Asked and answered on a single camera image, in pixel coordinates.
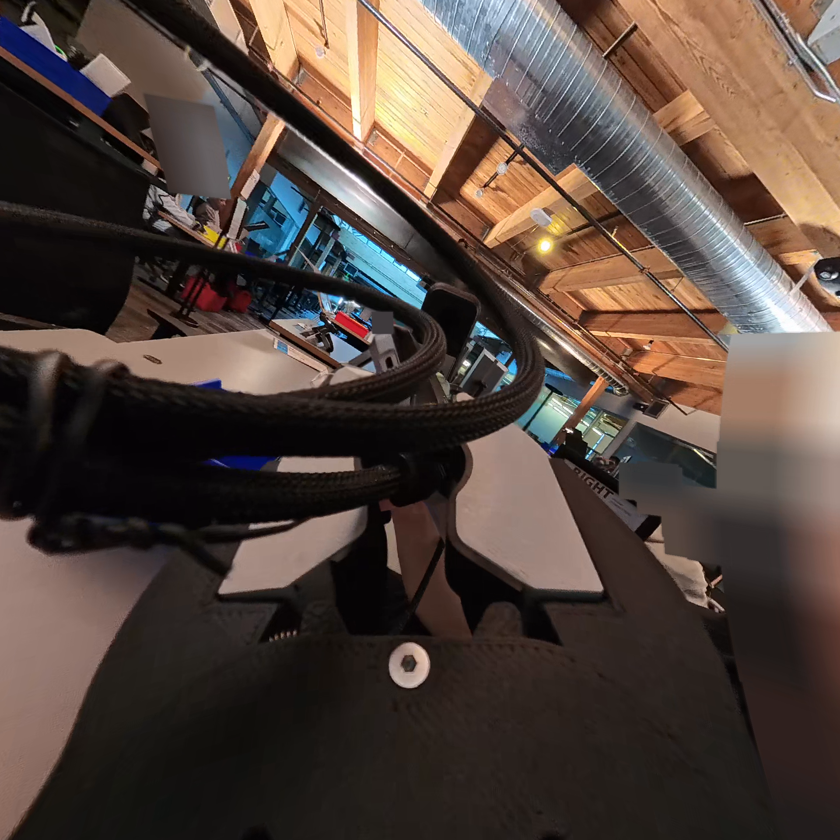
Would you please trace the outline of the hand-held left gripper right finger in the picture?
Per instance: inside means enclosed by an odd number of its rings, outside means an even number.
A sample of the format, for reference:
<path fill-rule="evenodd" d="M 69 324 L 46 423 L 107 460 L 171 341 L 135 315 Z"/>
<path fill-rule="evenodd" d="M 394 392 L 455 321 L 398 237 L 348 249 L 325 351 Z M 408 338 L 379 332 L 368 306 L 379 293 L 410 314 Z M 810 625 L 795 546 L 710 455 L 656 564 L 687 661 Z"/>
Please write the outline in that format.
<path fill-rule="evenodd" d="M 449 501 L 447 570 L 468 618 L 495 602 L 519 611 L 529 636 L 555 636 L 548 606 L 604 601 L 592 560 L 550 457 L 520 427 L 465 446 Z"/>

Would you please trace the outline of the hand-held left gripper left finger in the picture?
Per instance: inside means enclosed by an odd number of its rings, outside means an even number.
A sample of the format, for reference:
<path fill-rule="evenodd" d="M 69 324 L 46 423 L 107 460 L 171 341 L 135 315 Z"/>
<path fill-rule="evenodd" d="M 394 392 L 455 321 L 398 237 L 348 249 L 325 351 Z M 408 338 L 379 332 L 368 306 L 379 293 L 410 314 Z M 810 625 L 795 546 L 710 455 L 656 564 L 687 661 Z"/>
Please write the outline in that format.
<path fill-rule="evenodd" d="M 381 634 L 389 618 L 390 516 L 377 504 L 312 518 L 237 546 L 218 595 L 278 602 L 298 616 L 315 601 L 336 605 L 352 634 Z"/>

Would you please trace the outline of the blue plastic bin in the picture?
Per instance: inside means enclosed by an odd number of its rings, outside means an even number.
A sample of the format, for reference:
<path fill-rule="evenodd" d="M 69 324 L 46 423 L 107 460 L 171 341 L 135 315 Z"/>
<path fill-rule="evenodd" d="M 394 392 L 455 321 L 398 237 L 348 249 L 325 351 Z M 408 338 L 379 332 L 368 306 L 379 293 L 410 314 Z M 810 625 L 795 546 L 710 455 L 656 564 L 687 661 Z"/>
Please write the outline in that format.
<path fill-rule="evenodd" d="M 1 17 L 1 47 L 98 116 L 108 109 L 111 99 L 104 91 L 62 58 L 54 47 L 44 46 L 6 17 Z"/>
<path fill-rule="evenodd" d="M 221 379 L 213 379 L 207 381 L 200 381 L 192 383 L 192 386 L 203 388 L 205 390 L 223 392 L 223 383 Z M 260 471 L 270 464 L 275 464 L 279 459 L 272 456 L 253 456 L 253 455 L 227 455 L 220 458 L 209 458 L 203 463 L 205 466 L 213 466 L 224 469 L 243 469 L 247 471 Z"/>

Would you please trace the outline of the black rounded device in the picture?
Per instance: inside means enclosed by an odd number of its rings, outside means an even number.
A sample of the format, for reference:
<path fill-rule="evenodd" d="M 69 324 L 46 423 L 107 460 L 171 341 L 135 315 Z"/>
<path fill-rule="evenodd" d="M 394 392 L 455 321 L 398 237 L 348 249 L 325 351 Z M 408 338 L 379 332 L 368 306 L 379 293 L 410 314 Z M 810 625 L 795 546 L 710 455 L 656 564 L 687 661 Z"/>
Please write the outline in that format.
<path fill-rule="evenodd" d="M 434 382 L 447 392 L 466 356 L 466 347 L 480 315 L 480 301 L 472 293 L 446 283 L 435 283 L 428 290 L 422 311 L 434 319 L 444 332 L 444 362 Z"/>

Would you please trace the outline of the large black panel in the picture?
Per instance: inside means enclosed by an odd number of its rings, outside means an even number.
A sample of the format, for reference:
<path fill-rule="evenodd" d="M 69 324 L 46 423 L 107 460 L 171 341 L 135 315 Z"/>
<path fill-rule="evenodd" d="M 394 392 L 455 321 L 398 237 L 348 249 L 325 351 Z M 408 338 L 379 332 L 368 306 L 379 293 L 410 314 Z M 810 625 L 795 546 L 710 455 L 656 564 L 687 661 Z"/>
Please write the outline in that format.
<path fill-rule="evenodd" d="M 150 183 L 2 86 L 1 198 L 99 222 L 143 225 Z M 96 245 L 1 234 L 1 310 L 106 333 L 129 295 L 134 257 Z"/>

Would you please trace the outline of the small white box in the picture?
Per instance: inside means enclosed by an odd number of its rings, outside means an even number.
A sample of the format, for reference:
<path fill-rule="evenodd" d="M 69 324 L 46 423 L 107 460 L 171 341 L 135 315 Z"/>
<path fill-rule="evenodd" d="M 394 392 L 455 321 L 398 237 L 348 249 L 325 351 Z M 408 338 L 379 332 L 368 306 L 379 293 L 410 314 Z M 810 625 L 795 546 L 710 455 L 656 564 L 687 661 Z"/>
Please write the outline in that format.
<path fill-rule="evenodd" d="M 118 96 L 131 84 L 131 79 L 111 62 L 110 58 L 100 54 L 97 56 L 97 61 L 99 62 L 98 78 L 101 82 L 97 84 L 109 97 Z"/>

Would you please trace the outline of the grey metal bracket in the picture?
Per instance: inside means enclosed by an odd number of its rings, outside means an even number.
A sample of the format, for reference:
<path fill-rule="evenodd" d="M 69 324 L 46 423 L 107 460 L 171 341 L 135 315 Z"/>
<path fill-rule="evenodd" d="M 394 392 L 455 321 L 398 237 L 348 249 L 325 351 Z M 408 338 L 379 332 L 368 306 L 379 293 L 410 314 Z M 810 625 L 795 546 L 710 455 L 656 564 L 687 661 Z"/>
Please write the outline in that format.
<path fill-rule="evenodd" d="M 373 374 L 383 374 L 396 369 L 400 360 L 393 334 L 372 332 L 366 350 L 362 351 L 350 364 Z"/>

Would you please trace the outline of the large round silver duct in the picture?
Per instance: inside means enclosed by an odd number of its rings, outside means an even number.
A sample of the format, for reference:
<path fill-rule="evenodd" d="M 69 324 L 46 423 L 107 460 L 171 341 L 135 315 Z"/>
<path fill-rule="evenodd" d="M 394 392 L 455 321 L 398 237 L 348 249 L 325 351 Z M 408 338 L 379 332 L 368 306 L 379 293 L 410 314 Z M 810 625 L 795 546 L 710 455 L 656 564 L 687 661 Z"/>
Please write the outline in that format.
<path fill-rule="evenodd" d="M 423 2 L 497 84 L 491 110 L 577 168 L 741 333 L 831 327 L 557 2 Z"/>

